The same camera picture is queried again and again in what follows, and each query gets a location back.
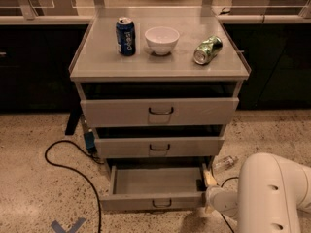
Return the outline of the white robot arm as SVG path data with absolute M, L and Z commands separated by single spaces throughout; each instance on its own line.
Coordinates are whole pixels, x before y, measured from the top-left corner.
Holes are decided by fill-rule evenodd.
M 301 233 L 299 212 L 311 213 L 311 168 L 270 153 L 243 163 L 238 190 L 204 173 L 206 207 L 237 221 L 238 233 Z

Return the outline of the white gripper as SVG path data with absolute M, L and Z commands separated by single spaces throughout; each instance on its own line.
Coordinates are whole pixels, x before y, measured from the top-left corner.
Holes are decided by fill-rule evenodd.
M 210 171 L 205 170 L 203 178 L 205 185 L 209 186 L 205 192 L 205 213 L 223 212 L 225 210 L 225 190 L 217 185 L 218 183 Z

